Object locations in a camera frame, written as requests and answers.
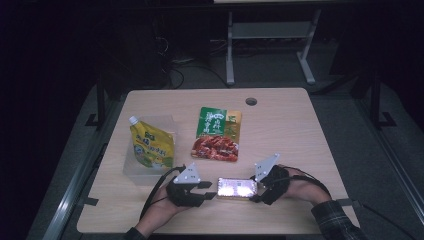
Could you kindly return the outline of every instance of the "snack package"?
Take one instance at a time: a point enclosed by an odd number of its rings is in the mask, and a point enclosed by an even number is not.
[[[202,107],[191,155],[235,162],[238,160],[241,112]]]
[[[171,168],[174,162],[172,134],[139,121],[134,116],[129,121],[137,161],[148,168]]]

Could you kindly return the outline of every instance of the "black tape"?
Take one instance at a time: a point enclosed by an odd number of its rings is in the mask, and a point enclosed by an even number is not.
[[[85,199],[84,203],[87,205],[96,206],[98,202],[99,202],[99,199],[88,197],[87,199]]]

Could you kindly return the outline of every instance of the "table leg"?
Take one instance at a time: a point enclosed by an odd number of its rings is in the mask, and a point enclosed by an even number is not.
[[[306,36],[306,45],[303,48],[302,52],[297,53],[297,58],[299,59],[300,66],[302,67],[303,74],[306,78],[306,82],[311,85],[315,84],[315,78],[312,74],[311,69],[309,68],[309,64],[306,60],[306,57],[308,56],[309,48],[311,47],[312,39],[314,38],[320,14],[321,9],[315,11],[314,18],[312,19],[311,25],[309,26],[308,35]]]

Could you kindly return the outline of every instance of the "yellow drink pouch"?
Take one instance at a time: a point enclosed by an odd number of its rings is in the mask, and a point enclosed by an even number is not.
[[[172,134],[159,128],[130,118],[134,154],[145,167],[171,168],[174,162],[174,139]]]

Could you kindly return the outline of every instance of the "clear plastic container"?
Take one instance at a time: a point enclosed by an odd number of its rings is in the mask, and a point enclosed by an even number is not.
[[[172,134],[174,139],[174,149],[177,139],[177,126],[172,119],[172,115],[160,115],[160,116],[143,116],[138,118],[147,124],[157,127],[165,132]],[[128,126],[129,139],[127,154],[124,162],[123,173],[131,179],[137,186],[154,186],[159,178],[165,174],[169,168],[148,168],[143,166],[137,161],[134,155],[133,143],[131,140],[131,133]]]

